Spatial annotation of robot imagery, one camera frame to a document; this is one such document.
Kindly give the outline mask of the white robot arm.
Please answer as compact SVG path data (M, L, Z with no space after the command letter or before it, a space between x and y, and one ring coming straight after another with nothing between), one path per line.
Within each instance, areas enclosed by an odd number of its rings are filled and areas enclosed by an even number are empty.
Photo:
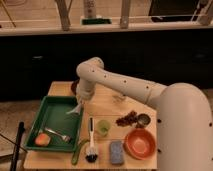
M83 100L91 99L101 84L156 110L158 171L213 171L213 112L199 88L108 72L98 57L80 63L76 72Z

